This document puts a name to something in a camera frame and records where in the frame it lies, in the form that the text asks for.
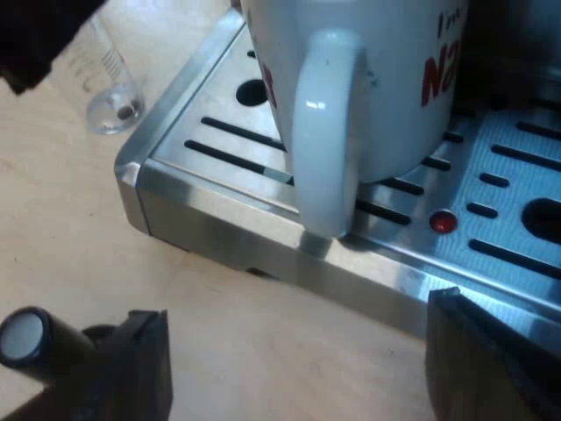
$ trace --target black object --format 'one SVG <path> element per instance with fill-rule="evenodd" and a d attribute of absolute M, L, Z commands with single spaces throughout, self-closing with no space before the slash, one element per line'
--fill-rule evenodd
<path fill-rule="evenodd" d="M 110 326 L 85 331 L 93 356 L 57 377 L 3 421 L 166 421 L 173 401 L 167 313 L 131 311 Z"/>
<path fill-rule="evenodd" d="M 0 77 L 20 94 L 51 71 L 51 62 L 104 0 L 3 0 Z"/>
<path fill-rule="evenodd" d="M 45 385 L 95 352 L 86 335 L 37 307 L 18 310 L 0 325 L 0 363 Z"/>
<path fill-rule="evenodd" d="M 561 419 L 561 360 L 457 288 L 430 293 L 425 363 L 439 421 Z"/>

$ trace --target mug handle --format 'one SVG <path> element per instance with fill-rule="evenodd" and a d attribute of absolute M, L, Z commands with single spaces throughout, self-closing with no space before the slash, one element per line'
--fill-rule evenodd
<path fill-rule="evenodd" d="M 366 73 L 361 38 L 347 30 L 310 39 L 296 90 L 292 163 L 304 227 L 321 237 L 346 234 L 359 185 L 359 146 L 348 142 L 353 87 Z"/>

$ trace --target measuring glass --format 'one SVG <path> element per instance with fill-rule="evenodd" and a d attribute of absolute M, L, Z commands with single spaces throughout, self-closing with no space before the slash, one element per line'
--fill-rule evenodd
<path fill-rule="evenodd" d="M 55 59 L 49 80 L 93 132 L 122 132 L 144 112 L 142 93 L 97 15 Z"/>

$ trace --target metal edge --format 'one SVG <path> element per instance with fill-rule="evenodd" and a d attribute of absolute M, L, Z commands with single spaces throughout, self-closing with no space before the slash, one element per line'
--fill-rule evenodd
<path fill-rule="evenodd" d="M 258 269 L 421 339 L 431 290 L 459 286 L 503 323 L 561 354 L 554 320 L 374 251 L 369 259 L 357 260 L 355 250 L 364 250 L 364 240 L 358 237 L 314 238 L 290 218 L 283 218 L 282 235 L 276 235 L 270 223 L 282 217 L 254 205 L 247 218 L 247 204 L 239 197 L 225 196 L 220 189 L 209 191 L 206 181 L 166 164 L 149 159 L 145 172 L 138 191 L 156 238 L 235 270 Z"/>
<path fill-rule="evenodd" d="M 152 235 L 150 225 L 137 192 L 142 165 L 188 106 L 244 25 L 240 11 L 230 8 L 117 154 L 114 172 L 125 213 L 132 226 L 148 235 Z"/>

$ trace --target coffee machine base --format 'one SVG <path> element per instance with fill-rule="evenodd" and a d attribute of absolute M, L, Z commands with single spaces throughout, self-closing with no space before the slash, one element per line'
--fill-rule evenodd
<path fill-rule="evenodd" d="M 230 10 L 117 157 L 127 216 L 230 268 L 293 283 L 423 337 L 433 289 L 561 354 L 561 103 L 470 99 L 409 173 L 362 185 L 352 232 L 299 223 L 252 41 Z"/>

